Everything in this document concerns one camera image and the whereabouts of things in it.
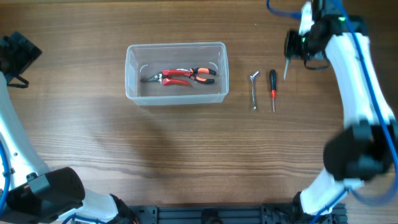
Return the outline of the clear plastic container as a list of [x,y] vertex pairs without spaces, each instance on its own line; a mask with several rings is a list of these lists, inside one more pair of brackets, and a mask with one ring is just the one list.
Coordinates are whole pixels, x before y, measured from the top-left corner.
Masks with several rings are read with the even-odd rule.
[[[167,69],[191,71],[191,85],[141,82]],[[221,103],[229,92],[229,65],[222,42],[138,44],[127,48],[126,96],[138,106]]]

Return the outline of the red handled pruning shears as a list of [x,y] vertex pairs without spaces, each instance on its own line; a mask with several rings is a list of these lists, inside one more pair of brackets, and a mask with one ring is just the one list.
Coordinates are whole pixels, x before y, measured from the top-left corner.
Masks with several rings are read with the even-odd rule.
[[184,85],[190,86],[191,84],[188,81],[176,79],[175,77],[187,77],[190,78],[191,71],[189,70],[181,70],[181,69],[167,69],[161,70],[153,76],[141,78],[141,82],[149,83],[149,82],[159,82],[163,86],[167,85]]

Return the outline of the silver hex wrench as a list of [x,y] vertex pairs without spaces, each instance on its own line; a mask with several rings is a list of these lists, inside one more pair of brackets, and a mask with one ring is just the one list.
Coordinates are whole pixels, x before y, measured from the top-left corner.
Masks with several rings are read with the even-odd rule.
[[255,80],[258,75],[259,75],[258,70],[256,70],[253,74],[250,75],[250,81],[252,86],[252,105],[254,111],[257,110]]

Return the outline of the green handled screwdriver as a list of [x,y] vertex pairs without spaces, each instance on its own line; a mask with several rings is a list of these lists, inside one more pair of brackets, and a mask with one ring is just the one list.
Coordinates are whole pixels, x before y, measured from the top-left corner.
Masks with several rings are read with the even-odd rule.
[[288,68],[289,68],[289,62],[290,62],[290,57],[286,57],[285,58],[284,75],[283,75],[284,80],[286,80],[286,77],[287,77],[287,71],[288,71]]

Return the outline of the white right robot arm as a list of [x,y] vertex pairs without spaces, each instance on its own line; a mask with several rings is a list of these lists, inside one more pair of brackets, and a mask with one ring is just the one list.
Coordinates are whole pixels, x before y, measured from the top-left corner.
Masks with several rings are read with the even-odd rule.
[[389,202],[397,184],[380,196],[357,193],[367,181],[397,166],[397,121],[377,80],[365,21],[349,15],[341,1],[306,2],[294,18],[300,27],[288,32],[285,57],[324,60],[333,69],[344,126],[324,147],[323,170],[298,195],[302,218],[331,213],[348,194],[371,205]]

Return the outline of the black red screwdriver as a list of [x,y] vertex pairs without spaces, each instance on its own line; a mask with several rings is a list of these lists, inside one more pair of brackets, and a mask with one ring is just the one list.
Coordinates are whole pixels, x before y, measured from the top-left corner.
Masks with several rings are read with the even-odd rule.
[[276,81],[277,73],[275,70],[270,70],[269,80],[270,80],[270,89],[271,89],[271,97],[272,97],[272,111],[275,112],[276,82],[277,82]]

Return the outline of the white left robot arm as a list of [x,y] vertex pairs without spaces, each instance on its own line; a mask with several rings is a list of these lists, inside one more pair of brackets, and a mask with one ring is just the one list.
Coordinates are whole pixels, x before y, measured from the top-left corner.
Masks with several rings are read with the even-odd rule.
[[9,88],[42,51],[19,32],[1,37],[1,221],[7,223],[139,223],[113,194],[84,188],[70,167],[51,170],[34,149],[12,105]]

